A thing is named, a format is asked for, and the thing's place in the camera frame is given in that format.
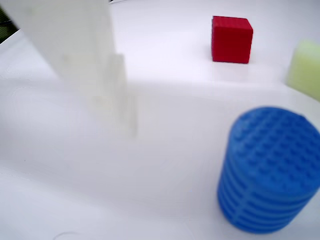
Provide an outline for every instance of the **blue lego cylinder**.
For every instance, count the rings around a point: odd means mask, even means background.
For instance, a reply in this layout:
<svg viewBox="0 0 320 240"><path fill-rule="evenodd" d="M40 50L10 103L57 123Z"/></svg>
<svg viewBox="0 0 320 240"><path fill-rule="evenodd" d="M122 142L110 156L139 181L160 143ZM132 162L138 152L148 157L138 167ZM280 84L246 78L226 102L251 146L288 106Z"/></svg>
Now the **blue lego cylinder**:
<svg viewBox="0 0 320 240"><path fill-rule="evenodd" d="M218 185L224 216L239 229L282 229L320 186L320 134L301 115L261 107L232 126Z"/></svg>

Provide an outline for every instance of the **red cube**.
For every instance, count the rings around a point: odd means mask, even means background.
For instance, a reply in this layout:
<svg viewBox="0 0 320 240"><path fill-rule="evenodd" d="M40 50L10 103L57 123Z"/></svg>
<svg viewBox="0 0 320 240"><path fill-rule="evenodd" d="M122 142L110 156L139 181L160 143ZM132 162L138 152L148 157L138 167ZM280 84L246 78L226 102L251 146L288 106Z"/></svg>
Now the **red cube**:
<svg viewBox="0 0 320 240"><path fill-rule="evenodd" d="M246 18L214 16L212 19L212 60L247 64L254 30Z"/></svg>

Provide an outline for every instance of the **white surface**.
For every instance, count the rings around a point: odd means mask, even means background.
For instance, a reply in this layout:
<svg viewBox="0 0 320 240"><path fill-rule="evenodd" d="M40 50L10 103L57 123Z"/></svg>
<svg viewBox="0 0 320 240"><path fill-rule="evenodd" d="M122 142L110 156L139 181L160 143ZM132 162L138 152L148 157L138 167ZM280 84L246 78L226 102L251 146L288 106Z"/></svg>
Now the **white surface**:
<svg viewBox="0 0 320 240"><path fill-rule="evenodd" d="M267 235L234 228L216 201L228 131L240 113L282 106L320 129L320 103L281 83L293 51L287 45L319 37L312 30L318 3L304 13L302 3L242 2L114 5L116 42L138 101L135 139L106 135L21 32L0 45L2 239L319 239L318 194L288 227ZM254 9L257 62L210 62L212 15L247 17ZM293 10L313 28L268 23L268 11L280 20ZM273 34L285 31L277 41Z"/></svg>

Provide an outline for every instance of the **plastic block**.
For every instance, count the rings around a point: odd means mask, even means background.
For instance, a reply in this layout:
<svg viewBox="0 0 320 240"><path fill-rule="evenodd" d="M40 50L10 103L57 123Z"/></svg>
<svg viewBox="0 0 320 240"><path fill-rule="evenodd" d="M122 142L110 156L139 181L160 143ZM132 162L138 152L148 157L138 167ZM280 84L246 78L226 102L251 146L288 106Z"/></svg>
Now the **plastic block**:
<svg viewBox="0 0 320 240"><path fill-rule="evenodd" d="M320 186L320 134L303 116L273 107L232 126L218 201L234 226L256 234L282 229Z"/></svg>
<svg viewBox="0 0 320 240"><path fill-rule="evenodd" d="M57 75L108 129L136 133L135 98L116 53L107 0L0 0Z"/></svg>
<svg viewBox="0 0 320 240"><path fill-rule="evenodd" d="M287 85L320 101L320 45L303 41L297 46Z"/></svg>
<svg viewBox="0 0 320 240"><path fill-rule="evenodd" d="M214 16L211 51L214 62L247 64L254 30L245 18Z"/></svg>

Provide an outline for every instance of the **foam block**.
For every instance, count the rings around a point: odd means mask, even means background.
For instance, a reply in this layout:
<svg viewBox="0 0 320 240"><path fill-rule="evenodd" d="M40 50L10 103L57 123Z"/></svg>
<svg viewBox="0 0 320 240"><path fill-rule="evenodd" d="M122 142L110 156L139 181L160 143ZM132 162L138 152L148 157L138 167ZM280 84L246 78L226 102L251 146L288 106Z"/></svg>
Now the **foam block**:
<svg viewBox="0 0 320 240"><path fill-rule="evenodd" d="M302 41L297 46L286 84L320 101L320 45Z"/></svg>

